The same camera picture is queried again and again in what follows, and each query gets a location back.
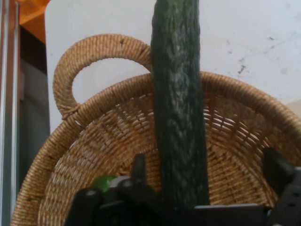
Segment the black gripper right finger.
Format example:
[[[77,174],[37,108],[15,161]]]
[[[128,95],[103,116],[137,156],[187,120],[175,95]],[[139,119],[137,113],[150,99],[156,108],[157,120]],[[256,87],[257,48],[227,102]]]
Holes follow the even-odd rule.
[[[276,149],[263,150],[263,174],[278,195],[275,207],[258,204],[207,206],[195,209],[196,226],[299,226],[301,224],[301,169]]]

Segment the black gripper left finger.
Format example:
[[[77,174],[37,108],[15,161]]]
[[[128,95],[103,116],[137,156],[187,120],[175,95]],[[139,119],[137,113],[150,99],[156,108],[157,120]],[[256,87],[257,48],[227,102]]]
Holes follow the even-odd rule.
[[[131,177],[105,193],[88,187],[73,199],[66,226],[177,226],[174,209],[146,183],[144,154],[136,155]]]

